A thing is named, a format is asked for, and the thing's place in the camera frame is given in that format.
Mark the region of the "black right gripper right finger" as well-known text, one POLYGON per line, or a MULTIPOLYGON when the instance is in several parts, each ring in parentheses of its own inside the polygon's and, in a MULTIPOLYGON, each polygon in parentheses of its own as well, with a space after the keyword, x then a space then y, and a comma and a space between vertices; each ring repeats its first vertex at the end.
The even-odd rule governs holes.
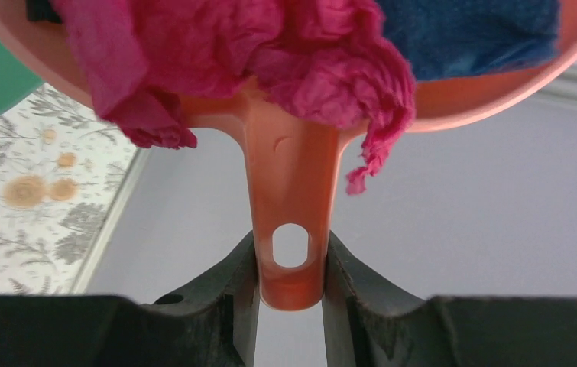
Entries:
POLYGON ((577 297, 424 300, 335 235, 322 307, 330 366, 577 366, 577 297))

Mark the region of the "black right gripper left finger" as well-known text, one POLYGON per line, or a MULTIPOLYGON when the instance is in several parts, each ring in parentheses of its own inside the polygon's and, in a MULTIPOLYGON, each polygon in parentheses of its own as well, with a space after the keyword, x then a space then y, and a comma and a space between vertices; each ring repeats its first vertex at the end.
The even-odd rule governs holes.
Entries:
POLYGON ((0 366, 251 366, 258 276, 252 235, 157 299, 0 295, 0 366))

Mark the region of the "pink dustpan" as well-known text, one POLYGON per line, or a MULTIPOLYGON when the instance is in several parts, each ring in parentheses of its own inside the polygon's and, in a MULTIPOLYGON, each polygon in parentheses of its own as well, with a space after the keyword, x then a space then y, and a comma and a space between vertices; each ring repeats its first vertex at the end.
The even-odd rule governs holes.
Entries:
MULTIPOLYGON (((85 106, 92 100, 58 24, 32 23, 22 1, 0 1, 0 42, 27 68, 85 106)), ((526 99, 577 61, 577 1, 561 4, 559 56, 514 73, 421 83, 412 132, 457 128, 526 99)), ((323 295, 339 161, 362 127, 340 131, 285 112, 255 80, 228 99, 181 97, 188 126, 237 141, 245 170, 261 297, 277 310, 304 310, 323 295)))

